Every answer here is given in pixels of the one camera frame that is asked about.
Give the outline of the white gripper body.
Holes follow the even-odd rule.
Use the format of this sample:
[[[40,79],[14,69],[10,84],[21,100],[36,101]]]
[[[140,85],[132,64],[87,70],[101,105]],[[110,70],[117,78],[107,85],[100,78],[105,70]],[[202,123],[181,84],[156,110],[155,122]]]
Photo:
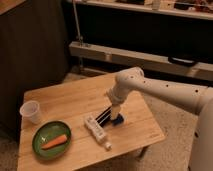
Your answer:
[[[121,105],[128,96],[128,91],[120,87],[114,86],[107,91],[107,96],[112,105]]]

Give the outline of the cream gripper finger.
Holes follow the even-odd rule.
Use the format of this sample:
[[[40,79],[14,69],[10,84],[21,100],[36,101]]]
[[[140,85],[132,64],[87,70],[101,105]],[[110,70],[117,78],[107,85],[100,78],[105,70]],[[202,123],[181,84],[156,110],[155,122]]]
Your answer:
[[[121,107],[119,105],[113,105],[111,107],[111,119],[115,120],[120,112]]]

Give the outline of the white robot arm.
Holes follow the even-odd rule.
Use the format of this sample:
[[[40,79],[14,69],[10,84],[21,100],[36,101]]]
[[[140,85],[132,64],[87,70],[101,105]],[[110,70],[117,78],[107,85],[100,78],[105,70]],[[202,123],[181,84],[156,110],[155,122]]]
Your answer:
[[[139,67],[119,71],[107,92],[113,106],[131,91],[150,94],[198,116],[188,171],[213,171],[213,87],[150,79]]]

